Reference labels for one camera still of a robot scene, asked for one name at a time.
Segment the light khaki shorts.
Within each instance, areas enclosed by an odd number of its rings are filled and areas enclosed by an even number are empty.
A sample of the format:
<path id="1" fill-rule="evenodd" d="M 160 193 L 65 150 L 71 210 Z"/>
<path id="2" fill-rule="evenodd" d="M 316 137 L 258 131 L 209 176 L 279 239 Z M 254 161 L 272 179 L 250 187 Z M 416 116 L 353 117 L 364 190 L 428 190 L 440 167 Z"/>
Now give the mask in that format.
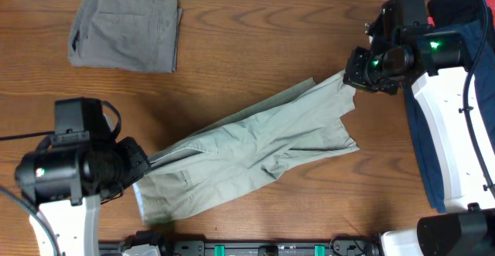
<path id="1" fill-rule="evenodd" d="M 355 93 L 342 72 L 309 78 L 150 155 L 151 172 L 134 184 L 142 222 L 185 219 L 296 166 L 357 151 L 340 120 Z"/>

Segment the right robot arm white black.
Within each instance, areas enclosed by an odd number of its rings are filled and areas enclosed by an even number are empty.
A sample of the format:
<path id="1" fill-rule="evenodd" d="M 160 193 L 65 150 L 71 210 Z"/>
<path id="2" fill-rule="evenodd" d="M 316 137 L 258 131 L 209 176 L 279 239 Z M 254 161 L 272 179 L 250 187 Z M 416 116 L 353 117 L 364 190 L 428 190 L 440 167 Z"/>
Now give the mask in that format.
<path id="1" fill-rule="evenodd" d="M 402 91 L 415 156 L 437 214 L 378 234 L 368 255 L 494 253 L 494 27 L 486 0 L 389 0 L 343 81 Z"/>

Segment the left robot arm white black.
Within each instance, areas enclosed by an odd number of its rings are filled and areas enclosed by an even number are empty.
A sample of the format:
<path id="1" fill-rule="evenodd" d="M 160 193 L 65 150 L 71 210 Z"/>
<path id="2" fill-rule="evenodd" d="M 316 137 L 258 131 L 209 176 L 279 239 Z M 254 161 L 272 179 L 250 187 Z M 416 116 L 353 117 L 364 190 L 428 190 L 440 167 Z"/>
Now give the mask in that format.
<path id="1" fill-rule="evenodd" d="M 80 97 L 55 103 L 55 130 L 15 169 L 42 255 L 98 255 L 101 205 L 121 197 L 150 169 L 132 137 L 119 139 L 107 101 Z"/>

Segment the navy blue garment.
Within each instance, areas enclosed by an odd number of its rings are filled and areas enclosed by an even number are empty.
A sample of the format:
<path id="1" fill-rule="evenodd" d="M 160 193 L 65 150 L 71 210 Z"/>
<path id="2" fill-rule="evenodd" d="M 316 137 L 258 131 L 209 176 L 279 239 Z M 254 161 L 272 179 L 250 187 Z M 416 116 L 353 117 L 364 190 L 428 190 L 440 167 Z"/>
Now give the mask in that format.
<path id="1" fill-rule="evenodd" d="M 467 40 L 471 56 L 476 55 L 482 38 L 482 24 L 479 20 L 457 23 L 439 28 L 438 31 L 457 31 Z M 475 91 L 481 116 L 490 142 L 494 143 L 494 28 L 487 33 L 483 55 L 474 73 Z M 434 142 L 426 118 L 410 89 L 404 90 L 406 113 L 411 140 L 431 208 L 445 213 L 444 186 L 441 169 L 435 152 Z"/>

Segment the folded dark grey shorts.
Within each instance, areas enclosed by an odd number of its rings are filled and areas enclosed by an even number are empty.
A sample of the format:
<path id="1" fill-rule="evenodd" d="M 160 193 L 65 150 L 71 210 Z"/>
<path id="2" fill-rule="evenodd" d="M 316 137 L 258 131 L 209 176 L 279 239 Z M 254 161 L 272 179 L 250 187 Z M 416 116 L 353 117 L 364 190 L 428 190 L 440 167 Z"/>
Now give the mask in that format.
<path id="1" fill-rule="evenodd" d="M 83 0 L 68 38 L 75 67 L 176 71 L 179 0 Z"/>

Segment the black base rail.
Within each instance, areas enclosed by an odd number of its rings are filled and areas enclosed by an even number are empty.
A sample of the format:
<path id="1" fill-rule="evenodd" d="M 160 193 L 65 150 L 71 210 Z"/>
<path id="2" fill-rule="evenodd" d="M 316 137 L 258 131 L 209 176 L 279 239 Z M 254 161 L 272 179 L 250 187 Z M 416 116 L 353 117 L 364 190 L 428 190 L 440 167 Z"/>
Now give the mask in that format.
<path id="1" fill-rule="evenodd" d="M 383 254 L 379 242 L 338 234 L 320 242 L 240 242 L 185 239 L 172 241 L 158 232 L 139 231 L 123 241 L 100 241 L 101 255 L 163 256 L 331 256 Z"/>

